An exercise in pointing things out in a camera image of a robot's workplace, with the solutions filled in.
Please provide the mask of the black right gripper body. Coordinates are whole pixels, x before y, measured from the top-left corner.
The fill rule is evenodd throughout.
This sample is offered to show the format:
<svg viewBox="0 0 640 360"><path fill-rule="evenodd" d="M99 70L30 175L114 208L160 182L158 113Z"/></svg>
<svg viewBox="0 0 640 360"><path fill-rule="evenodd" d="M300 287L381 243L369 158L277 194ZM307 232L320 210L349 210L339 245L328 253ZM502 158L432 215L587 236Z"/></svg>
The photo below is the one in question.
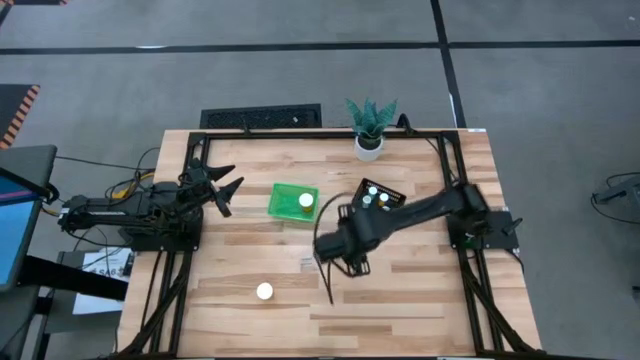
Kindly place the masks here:
<svg viewBox="0 0 640 360"><path fill-rule="evenodd" d="M380 232L366 214L344 218L334 232L320 235L314 241L314 252L320 261L354 258L376 249Z"/></svg>

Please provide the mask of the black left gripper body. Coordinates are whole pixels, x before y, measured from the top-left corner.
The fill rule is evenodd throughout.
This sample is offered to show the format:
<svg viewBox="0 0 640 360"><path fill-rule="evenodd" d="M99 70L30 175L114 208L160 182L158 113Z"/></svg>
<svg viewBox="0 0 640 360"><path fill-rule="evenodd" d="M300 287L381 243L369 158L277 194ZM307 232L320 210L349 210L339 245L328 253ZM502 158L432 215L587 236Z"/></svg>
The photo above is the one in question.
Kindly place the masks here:
<svg viewBox="0 0 640 360"><path fill-rule="evenodd" d="M204 165L199 159L191 159L189 168L180 177L180 209L193 210L207 202L217 201L217 192L213 185L216 172Z"/></svg>

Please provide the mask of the green plastic basket bin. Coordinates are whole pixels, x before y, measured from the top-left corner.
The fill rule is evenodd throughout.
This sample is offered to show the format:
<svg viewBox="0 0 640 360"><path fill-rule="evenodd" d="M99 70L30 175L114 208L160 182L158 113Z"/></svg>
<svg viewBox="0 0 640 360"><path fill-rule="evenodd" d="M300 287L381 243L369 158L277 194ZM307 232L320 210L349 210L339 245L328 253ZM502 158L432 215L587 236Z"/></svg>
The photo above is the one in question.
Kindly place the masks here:
<svg viewBox="0 0 640 360"><path fill-rule="evenodd" d="M298 198L302 193L311 193L315 197L315 209L313 218L304 219L301 216ZM275 183L272 188L267 213L276 218L301 222L313 222L315 220L319 202L319 190L315 187L295 185L288 183Z"/></svg>

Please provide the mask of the black plastic basket bin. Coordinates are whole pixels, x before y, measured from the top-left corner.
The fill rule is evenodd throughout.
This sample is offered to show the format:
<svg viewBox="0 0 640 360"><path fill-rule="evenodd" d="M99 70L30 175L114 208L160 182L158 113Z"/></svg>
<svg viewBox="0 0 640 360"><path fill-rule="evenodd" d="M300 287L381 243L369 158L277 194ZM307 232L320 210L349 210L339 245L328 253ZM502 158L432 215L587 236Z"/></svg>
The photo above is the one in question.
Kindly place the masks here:
<svg viewBox="0 0 640 360"><path fill-rule="evenodd" d="M370 196L368 193L368 189L370 187L376 187L378 189L378 194L374 197ZM396 190L393 190L389 187L386 187L384 185L381 185L377 182L374 182L372 180L369 180L367 178L363 178L355 192L355 195L353 196L352 200L351 200L351 204L354 206L362 206L362 198L365 195L369 195L372 198L372 203L370 206L375 206L378 208L381 208L383 206L380 206L378 204L378 198L379 195L381 193L387 193L389 195L389 201L385 204L386 206L389 206L391 209L395 209L395 208L399 208L401 206L404 205L405 201L406 201L406 196Z"/></svg>

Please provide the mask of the artificial plant in white pot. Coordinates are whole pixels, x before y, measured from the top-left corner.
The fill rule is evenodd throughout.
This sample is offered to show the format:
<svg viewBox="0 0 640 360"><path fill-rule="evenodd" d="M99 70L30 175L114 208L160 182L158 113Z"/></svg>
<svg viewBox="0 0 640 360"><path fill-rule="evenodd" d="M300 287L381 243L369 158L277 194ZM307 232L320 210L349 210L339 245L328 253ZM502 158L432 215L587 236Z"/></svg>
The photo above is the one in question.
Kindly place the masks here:
<svg viewBox="0 0 640 360"><path fill-rule="evenodd" d="M365 99L360 108L354 101L345 100L346 108L353 119L352 129L355 133L356 157L365 162L374 161L382 151L384 131L392 122L398 100L377 108L374 101Z"/></svg>

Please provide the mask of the white paper sheet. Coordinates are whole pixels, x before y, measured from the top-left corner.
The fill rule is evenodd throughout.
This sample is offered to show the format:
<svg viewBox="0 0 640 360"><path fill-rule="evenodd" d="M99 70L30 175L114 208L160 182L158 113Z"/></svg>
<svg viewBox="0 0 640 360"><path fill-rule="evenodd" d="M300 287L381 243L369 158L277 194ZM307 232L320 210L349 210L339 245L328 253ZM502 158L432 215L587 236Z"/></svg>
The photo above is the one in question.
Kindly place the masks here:
<svg viewBox="0 0 640 360"><path fill-rule="evenodd" d="M80 269L85 272L129 282L132 259L132 251L129 248L105 247L97 252L85 253ZM75 296L72 314L89 315L118 312L122 308L123 300L111 300L78 293Z"/></svg>

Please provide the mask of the black stand bar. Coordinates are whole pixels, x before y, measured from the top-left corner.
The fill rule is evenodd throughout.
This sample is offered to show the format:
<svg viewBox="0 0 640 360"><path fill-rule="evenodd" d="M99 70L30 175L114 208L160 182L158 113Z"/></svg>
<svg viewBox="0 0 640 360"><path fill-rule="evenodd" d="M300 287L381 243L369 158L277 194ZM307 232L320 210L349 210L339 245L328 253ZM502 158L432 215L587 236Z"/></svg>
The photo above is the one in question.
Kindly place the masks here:
<svg viewBox="0 0 640 360"><path fill-rule="evenodd" d="M123 301L128 283L27 255L17 277L18 286L44 286L89 296Z"/></svg>

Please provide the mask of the grey monitor back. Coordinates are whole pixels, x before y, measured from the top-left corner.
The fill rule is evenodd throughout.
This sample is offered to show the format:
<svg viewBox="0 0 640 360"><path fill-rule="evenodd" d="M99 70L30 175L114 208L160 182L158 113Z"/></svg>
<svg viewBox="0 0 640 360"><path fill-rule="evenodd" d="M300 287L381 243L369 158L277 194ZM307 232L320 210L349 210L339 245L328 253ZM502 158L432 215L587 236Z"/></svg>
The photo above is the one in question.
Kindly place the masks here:
<svg viewBox="0 0 640 360"><path fill-rule="evenodd" d="M0 205L57 200L59 191L50 183L56 153L54 145L0 150Z"/></svg>

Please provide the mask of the monitor with blue screen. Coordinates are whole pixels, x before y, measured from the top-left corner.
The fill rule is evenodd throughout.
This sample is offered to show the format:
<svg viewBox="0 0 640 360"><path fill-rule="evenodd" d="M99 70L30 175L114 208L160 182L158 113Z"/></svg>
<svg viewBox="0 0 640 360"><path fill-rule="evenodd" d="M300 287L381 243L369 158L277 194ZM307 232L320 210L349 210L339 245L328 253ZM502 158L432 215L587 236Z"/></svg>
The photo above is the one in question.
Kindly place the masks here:
<svg viewBox="0 0 640 360"><path fill-rule="evenodd" d="M33 184L0 167L0 292L17 284L40 198Z"/></svg>

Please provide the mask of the black mat with hazard stripes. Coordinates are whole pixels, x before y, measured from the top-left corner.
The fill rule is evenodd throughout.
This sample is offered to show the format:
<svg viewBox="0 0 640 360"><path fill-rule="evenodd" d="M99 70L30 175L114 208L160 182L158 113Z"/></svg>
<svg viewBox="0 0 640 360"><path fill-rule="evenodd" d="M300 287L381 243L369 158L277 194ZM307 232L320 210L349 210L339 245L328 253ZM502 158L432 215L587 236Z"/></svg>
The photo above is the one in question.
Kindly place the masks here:
<svg viewBox="0 0 640 360"><path fill-rule="evenodd" d="M37 84L0 84L0 150L14 144L40 91Z"/></svg>

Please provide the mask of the grey tripod stand base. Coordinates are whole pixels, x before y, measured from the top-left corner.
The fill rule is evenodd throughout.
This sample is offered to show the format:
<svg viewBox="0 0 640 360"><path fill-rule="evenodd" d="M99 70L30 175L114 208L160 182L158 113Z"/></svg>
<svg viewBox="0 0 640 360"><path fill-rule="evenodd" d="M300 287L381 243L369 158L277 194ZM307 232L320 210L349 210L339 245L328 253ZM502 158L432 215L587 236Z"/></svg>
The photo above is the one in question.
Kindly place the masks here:
<svg viewBox="0 0 640 360"><path fill-rule="evenodd" d="M613 199L626 197L640 210L640 171L612 174L604 180L604 183L606 189L601 192L594 192L590 197L590 205L593 210L609 220L640 226L640 219L617 217L607 214L598 208L599 205L606 205Z"/></svg>

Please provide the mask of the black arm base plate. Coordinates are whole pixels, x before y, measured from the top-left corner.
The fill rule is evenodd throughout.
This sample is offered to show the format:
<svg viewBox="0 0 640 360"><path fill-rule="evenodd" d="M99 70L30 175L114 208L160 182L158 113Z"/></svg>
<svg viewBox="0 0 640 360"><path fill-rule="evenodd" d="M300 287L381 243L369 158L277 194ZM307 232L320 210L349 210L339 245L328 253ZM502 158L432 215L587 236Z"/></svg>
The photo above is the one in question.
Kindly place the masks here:
<svg viewBox="0 0 640 360"><path fill-rule="evenodd" d="M191 252L199 249L202 220L163 230L122 227L118 233L134 251Z"/></svg>
<svg viewBox="0 0 640 360"><path fill-rule="evenodd" d="M513 219L509 211L496 210L489 211L475 224L454 215L446 217L451 247L472 250L518 248L516 228L522 221Z"/></svg>

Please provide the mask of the black aluminium table frame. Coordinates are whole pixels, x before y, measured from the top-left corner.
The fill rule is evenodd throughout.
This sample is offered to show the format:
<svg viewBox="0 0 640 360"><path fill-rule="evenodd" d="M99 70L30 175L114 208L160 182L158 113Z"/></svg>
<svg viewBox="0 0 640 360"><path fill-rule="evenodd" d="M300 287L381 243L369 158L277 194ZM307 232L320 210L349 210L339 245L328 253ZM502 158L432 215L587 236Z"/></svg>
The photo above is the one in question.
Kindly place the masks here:
<svg viewBox="0 0 640 360"><path fill-rule="evenodd" d="M489 211L506 211L485 132L391 129L364 162L347 129L169 130L156 181L176 182L191 159L236 166L218 181L244 178L232 216L207 204L198 250L136 257L117 360L544 357L520 265L507 249L452 248L447 216L394 233L367 254L366 276L314 256L314 237L337 229L363 178L404 205L471 183ZM270 216L275 183L317 188L315 220ZM263 282L269 300L256 295Z"/></svg>

